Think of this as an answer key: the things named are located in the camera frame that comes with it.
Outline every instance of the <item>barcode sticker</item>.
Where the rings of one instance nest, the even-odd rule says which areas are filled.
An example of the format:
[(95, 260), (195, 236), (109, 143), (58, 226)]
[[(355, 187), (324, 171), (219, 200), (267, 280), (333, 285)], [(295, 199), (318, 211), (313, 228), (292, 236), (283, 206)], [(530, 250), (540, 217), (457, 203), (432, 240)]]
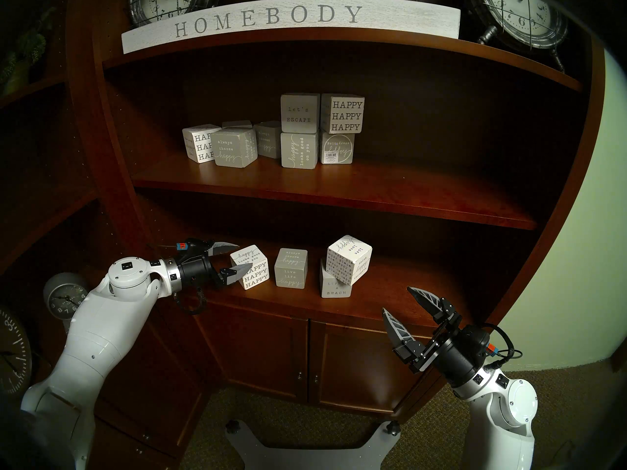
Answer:
[(324, 162), (325, 163), (337, 163), (337, 151), (325, 151)]

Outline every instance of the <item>decorative block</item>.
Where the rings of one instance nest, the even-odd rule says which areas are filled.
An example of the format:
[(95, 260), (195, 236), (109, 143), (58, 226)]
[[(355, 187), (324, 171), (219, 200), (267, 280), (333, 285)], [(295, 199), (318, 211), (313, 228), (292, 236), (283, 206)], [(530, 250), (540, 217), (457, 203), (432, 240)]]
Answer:
[(324, 259), (320, 260), (320, 294), (323, 298), (348, 298), (352, 286), (328, 274)]
[(266, 121), (254, 125), (257, 133), (257, 152), (269, 158), (281, 157), (281, 122)]
[(253, 129), (227, 128), (212, 134), (216, 165), (244, 168), (257, 159), (257, 139)]
[(222, 128), (252, 128), (253, 124), (250, 121), (224, 121)]
[(214, 149), (211, 144), (211, 133), (220, 131), (222, 128), (213, 124), (203, 124), (192, 128), (183, 129), (183, 140), (185, 141), (185, 149), (187, 157), (196, 163), (205, 163), (212, 161)]
[(283, 288), (305, 288), (307, 279), (307, 251), (282, 247), (275, 263), (277, 286)]
[(353, 285), (368, 270), (373, 248), (352, 236), (344, 236), (327, 249), (327, 272)]
[(320, 162), (323, 165), (348, 165), (352, 163), (354, 134), (329, 134), (322, 132)]
[(300, 93), (281, 96), (281, 129), (283, 133), (318, 132), (320, 94)]
[(253, 267), (240, 279), (242, 288), (249, 290), (253, 286), (270, 279), (268, 258), (254, 244), (231, 253), (231, 266), (246, 263), (253, 263)]
[(318, 163), (318, 133), (281, 133), (281, 165), (313, 170)]
[(361, 133), (364, 123), (362, 96), (353, 94), (323, 94), (320, 127), (327, 133)]

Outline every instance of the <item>brown carpet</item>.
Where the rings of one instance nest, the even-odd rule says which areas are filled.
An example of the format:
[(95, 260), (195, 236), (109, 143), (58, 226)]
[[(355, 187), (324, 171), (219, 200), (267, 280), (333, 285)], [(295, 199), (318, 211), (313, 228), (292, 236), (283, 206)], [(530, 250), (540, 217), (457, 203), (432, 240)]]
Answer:
[[(539, 409), (532, 424), (534, 468), (564, 462), (611, 404), (626, 379), (609, 361), (567, 369), (506, 373), (531, 382)], [(384, 470), (456, 469), (470, 414), (449, 387), (410, 421), (381, 466)], [(224, 424), (241, 419), (274, 447), (359, 446), (377, 423), (364, 416), (320, 409), (226, 388), (213, 395), (183, 458), (184, 470), (241, 470), (244, 464), (224, 437)]]

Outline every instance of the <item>homebody sign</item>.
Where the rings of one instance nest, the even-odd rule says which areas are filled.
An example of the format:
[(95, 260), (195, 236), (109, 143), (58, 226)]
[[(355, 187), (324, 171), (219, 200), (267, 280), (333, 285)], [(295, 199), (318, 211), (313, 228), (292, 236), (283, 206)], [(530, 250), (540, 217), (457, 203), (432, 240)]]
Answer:
[(459, 9), (408, 0), (261, 0), (207, 8), (122, 33), (124, 53), (199, 36), (303, 27), (373, 28), (459, 38)]

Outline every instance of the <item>green plant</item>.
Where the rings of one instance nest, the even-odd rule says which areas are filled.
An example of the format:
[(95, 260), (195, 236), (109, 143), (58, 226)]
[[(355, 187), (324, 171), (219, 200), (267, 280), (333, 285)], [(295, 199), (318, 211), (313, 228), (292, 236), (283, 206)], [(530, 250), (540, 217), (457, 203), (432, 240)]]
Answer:
[(13, 74), (15, 64), (21, 60), (26, 60), (28, 65), (35, 64), (46, 50), (46, 38), (42, 32), (52, 29), (52, 14), (56, 8), (48, 8), (41, 14), (35, 25), (28, 28), (18, 37), (15, 50), (9, 51), (0, 69), (0, 84), (4, 84)]

